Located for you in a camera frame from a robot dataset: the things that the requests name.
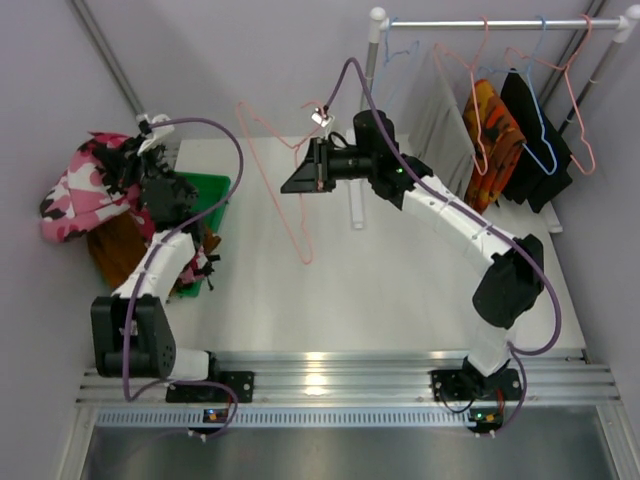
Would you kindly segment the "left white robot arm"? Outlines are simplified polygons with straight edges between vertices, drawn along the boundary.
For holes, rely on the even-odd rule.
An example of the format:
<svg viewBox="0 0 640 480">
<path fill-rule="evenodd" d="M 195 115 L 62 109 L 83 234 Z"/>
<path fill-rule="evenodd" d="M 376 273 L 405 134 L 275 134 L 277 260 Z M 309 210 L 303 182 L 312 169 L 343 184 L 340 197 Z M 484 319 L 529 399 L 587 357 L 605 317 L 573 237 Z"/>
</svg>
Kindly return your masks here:
<svg viewBox="0 0 640 480">
<path fill-rule="evenodd" d="M 209 210 L 199 210 L 197 188 L 163 159 L 161 145 L 143 137 L 95 151 L 111 185 L 139 190 L 133 206 L 149 215 L 152 235 L 133 271 L 90 309 L 97 372 L 104 378 L 197 382 L 207 379 L 212 355 L 177 346 L 165 311 L 172 293 L 208 277 L 205 247 Z"/>
</svg>

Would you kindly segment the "light blue wire hanger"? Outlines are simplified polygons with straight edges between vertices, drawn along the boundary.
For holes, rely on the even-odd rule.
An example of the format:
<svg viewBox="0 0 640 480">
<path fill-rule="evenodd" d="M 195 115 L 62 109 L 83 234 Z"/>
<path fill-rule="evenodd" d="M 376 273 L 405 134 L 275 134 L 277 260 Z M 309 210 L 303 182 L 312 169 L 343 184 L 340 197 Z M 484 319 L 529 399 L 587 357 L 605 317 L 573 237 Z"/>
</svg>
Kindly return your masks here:
<svg viewBox="0 0 640 480">
<path fill-rule="evenodd" d="M 398 17 L 393 17 L 388 23 L 382 43 L 382 64 L 371 87 L 377 106 L 387 113 L 393 109 L 401 90 L 408 84 L 409 76 L 414 71 L 420 50 L 419 40 L 413 40 L 401 49 L 392 50 L 390 48 L 391 29 L 399 21 Z"/>
</svg>

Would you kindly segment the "grey trousers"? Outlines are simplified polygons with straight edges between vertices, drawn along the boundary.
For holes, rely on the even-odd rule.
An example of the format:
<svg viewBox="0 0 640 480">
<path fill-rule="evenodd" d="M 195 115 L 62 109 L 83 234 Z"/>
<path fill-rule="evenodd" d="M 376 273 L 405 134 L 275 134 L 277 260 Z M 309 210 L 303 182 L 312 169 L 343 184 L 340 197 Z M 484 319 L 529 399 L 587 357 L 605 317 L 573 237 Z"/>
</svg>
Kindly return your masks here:
<svg viewBox="0 0 640 480">
<path fill-rule="evenodd" d="M 475 148 L 443 67 L 436 54 L 433 57 L 434 79 L 409 134 L 409 145 L 449 191 L 463 198 L 475 170 Z"/>
</svg>

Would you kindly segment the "brown trousers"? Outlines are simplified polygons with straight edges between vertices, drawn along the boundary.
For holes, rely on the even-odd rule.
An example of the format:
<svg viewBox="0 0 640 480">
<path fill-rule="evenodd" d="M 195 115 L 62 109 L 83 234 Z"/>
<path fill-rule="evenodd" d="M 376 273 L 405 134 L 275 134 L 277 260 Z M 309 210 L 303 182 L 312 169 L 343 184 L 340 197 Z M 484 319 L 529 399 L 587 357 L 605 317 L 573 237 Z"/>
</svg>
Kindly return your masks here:
<svg viewBox="0 0 640 480">
<path fill-rule="evenodd" d="M 89 254 L 111 288 L 119 287 L 134 271 L 155 231 L 155 224 L 146 213 L 127 212 L 87 234 Z M 213 264 L 220 259 L 215 253 L 220 243 L 221 238 L 206 226 L 203 244 L 174 283 L 172 295 L 190 296 L 202 281 L 213 289 L 210 276 Z"/>
</svg>

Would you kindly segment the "pink camouflage trousers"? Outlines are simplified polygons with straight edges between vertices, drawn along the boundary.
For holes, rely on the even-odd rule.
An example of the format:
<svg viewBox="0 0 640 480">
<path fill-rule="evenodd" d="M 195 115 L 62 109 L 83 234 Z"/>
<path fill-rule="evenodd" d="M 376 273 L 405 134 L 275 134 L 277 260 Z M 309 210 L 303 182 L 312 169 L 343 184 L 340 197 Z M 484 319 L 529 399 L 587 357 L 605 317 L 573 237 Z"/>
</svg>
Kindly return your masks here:
<svg viewBox="0 0 640 480">
<path fill-rule="evenodd" d="M 146 213 L 155 224 L 154 234 L 194 215 L 198 192 L 173 169 L 171 177 L 152 179 L 142 189 L 133 187 L 128 194 L 118 192 L 117 148 L 129 138 L 136 137 L 93 132 L 77 148 L 40 204 L 40 227 L 46 240 L 87 240 L 90 231 L 127 212 Z"/>
</svg>

